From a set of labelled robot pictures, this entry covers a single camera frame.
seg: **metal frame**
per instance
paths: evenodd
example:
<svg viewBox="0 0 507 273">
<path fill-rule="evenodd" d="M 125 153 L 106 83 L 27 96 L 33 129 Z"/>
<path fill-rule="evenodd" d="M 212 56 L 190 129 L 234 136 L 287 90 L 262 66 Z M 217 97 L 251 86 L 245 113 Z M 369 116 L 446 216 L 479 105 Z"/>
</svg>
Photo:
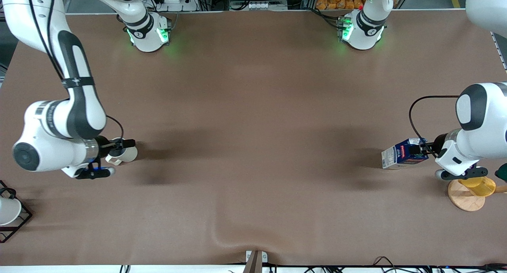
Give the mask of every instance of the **metal frame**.
<svg viewBox="0 0 507 273">
<path fill-rule="evenodd" d="M 7 188 L 7 185 L 0 180 L 2 188 Z M 18 226 L 0 226 L 0 244 L 7 242 L 8 239 L 14 235 L 25 223 L 32 217 L 32 213 L 21 203 L 21 213 L 16 219 L 22 219 L 23 221 Z"/>
</svg>

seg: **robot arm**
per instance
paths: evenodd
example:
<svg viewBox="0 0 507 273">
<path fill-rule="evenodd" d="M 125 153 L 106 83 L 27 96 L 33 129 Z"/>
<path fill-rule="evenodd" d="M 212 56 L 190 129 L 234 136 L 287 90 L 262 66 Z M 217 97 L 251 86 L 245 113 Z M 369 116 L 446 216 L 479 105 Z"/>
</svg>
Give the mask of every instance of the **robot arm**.
<svg viewBox="0 0 507 273">
<path fill-rule="evenodd" d="M 42 127 L 58 138 L 92 139 L 105 127 L 105 112 L 98 99 L 83 46 L 65 20 L 62 0 L 54 0 L 47 33 L 51 2 L 3 0 L 6 22 L 11 32 L 28 46 L 43 52 L 46 51 L 45 46 L 52 47 L 51 55 L 61 68 L 62 84 L 69 93 L 69 99 L 34 103 L 40 112 Z M 38 36 L 36 22 L 44 42 Z"/>
<path fill-rule="evenodd" d="M 445 134 L 435 160 L 446 172 L 459 177 L 480 159 L 507 157 L 507 83 L 467 87 L 456 101 L 456 115 L 461 128 Z"/>
<path fill-rule="evenodd" d="M 361 11 L 353 10 L 345 15 L 351 24 L 342 41 L 359 50 L 372 48 L 380 40 L 393 5 L 393 0 L 367 0 Z"/>
<path fill-rule="evenodd" d="M 127 26 L 130 40 L 139 50 L 153 52 L 169 43 L 171 22 L 150 13 L 141 0 L 100 0 L 112 8 Z"/>
<path fill-rule="evenodd" d="M 507 36 L 507 0 L 467 0 L 466 8 L 471 22 Z M 456 115 L 461 128 L 434 143 L 441 149 L 435 161 L 443 168 L 436 175 L 444 179 L 485 176 L 485 168 L 474 168 L 480 159 L 507 158 L 507 83 L 467 87 L 456 101 Z"/>
<path fill-rule="evenodd" d="M 105 111 L 83 46 L 65 20 L 62 0 L 3 0 L 3 4 L 9 29 L 21 42 L 48 53 L 69 94 L 69 99 L 38 101 L 27 108 L 23 133 L 13 147 L 15 161 L 25 170 L 62 169 L 77 179 L 112 175 L 113 168 L 100 167 L 100 158 L 135 142 L 99 136 L 106 124 Z"/>
<path fill-rule="evenodd" d="M 507 38 L 507 0 L 467 0 L 465 7 L 471 22 Z"/>
</svg>

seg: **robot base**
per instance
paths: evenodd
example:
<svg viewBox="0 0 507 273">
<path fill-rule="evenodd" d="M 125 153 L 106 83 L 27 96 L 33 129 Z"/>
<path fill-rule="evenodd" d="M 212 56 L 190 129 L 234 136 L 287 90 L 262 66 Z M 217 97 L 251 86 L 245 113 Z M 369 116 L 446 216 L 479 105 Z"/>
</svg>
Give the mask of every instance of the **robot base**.
<svg viewBox="0 0 507 273">
<path fill-rule="evenodd" d="M 373 36 L 367 36 L 364 34 L 364 31 L 358 27 L 357 24 L 357 14 L 359 10 L 353 10 L 351 13 L 344 15 L 345 18 L 350 18 L 350 28 L 348 29 L 348 33 L 340 33 L 341 41 L 346 42 L 350 45 L 350 47 L 358 49 L 358 50 L 367 50 L 375 46 L 382 35 L 382 31 L 384 31 L 384 27 L 380 29 L 380 31 L 376 31 L 375 29 L 371 29 L 375 34 Z"/>
<path fill-rule="evenodd" d="M 145 35 L 144 38 L 137 38 L 136 34 L 130 35 L 130 42 L 143 52 L 157 51 L 163 45 L 168 45 L 171 35 L 172 23 L 166 17 L 158 13 L 150 13 L 153 16 L 154 24 L 152 29 Z"/>
</svg>

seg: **wire rack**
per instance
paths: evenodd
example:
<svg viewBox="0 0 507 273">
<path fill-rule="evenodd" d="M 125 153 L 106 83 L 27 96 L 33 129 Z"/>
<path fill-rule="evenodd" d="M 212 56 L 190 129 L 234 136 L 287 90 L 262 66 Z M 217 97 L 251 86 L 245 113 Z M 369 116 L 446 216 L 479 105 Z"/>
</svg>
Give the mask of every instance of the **wire rack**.
<svg viewBox="0 0 507 273">
<path fill-rule="evenodd" d="M 7 185 L 0 180 L 0 185 L 2 188 L 7 188 Z M 2 197 L 6 198 L 8 196 L 8 193 L 4 192 L 2 194 Z M 31 219 L 32 213 L 23 205 L 23 202 L 21 203 L 21 213 L 18 215 L 18 217 L 11 223 L 7 225 L 0 226 L 0 244 L 7 242 L 8 239 L 12 237 L 25 223 Z"/>
</svg>

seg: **green led light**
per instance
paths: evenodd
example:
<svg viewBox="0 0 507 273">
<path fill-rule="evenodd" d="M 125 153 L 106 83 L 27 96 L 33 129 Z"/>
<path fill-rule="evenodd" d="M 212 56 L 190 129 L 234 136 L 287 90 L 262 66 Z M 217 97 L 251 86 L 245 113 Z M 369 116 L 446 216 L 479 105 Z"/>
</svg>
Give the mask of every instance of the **green led light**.
<svg viewBox="0 0 507 273">
<path fill-rule="evenodd" d="M 132 42 L 132 44 L 134 44 L 134 39 L 132 38 L 132 34 L 130 33 L 130 31 L 127 29 L 127 33 L 128 33 L 128 36 L 130 37 L 130 42 Z"/>
<path fill-rule="evenodd" d="M 160 40 L 162 42 L 167 42 L 167 40 L 168 40 L 168 38 L 167 38 L 167 31 L 165 31 L 165 29 L 159 29 L 159 28 L 157 28 L 157 33 L 159 34 Z"/>
<path fill-rule="evenodd" d="M 350 35 L 352 34 L 352 31 L 354 30 L 354 25 L 351 23 L 344 31 L 342 39 L 349 40 Z"/>
</svg>

